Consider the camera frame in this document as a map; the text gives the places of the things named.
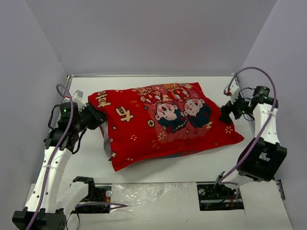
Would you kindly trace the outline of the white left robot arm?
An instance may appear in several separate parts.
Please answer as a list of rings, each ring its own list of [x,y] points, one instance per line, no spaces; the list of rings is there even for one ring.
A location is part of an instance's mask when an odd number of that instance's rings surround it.
[[[15,211],[12,217],[19,230],[63,230],[78,204],[96,196],[90,177],[76,177],[63,195],[58,196],[58,192],[67,163],[80,148],[82,135],[103,124],[106,115],[89,103],[83,109],[76,102],[58,107],[58,126],[51,129],[45,140],[44,160],[35,187],[23,210]]]

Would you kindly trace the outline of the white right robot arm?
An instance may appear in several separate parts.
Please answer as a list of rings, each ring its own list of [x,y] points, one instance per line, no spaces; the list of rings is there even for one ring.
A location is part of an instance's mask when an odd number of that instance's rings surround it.
[[[269,88],[258,86],[254,88],[252,98],[246,101],[238,86],[226,86],[224,94],[230,100],[221,107],[220,121],[230,124],[230,114],[235,119],[250,115],[254,118],[254,137],[239,155],[235,167],[217,177],[213,185],[216,197],[223,198],[230,188],[238,190],[252,181],[271,181],[284,161],[287,149],[281,146],[276,130],[278,101],[271,98],[269,92]]]

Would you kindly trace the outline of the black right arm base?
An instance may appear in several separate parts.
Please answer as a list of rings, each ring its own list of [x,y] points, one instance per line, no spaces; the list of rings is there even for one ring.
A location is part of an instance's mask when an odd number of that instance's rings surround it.
[[[214,183],[197,184],[200,211],[244,210],[241,195],[236,189]]]

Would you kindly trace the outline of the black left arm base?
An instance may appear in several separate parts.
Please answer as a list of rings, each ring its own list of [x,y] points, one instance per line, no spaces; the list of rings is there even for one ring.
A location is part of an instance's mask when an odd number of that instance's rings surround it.
[[[94,189],[94,193],[89,198],[84,198],[80,203],[90,202],[110,202],[112,196],[112,186],[98,185]],[[89,205],[74,209],[71,214],[108,214],[110,212],[110,205]]]

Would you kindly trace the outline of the red printed pillowcase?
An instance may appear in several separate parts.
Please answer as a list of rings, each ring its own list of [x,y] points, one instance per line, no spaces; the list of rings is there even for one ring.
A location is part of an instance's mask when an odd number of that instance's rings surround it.
[[[104,90],[88,103],[106,115],[105,152],[115,171],[147,159],[179,157],[241,142],[233,123],[198,82]]]

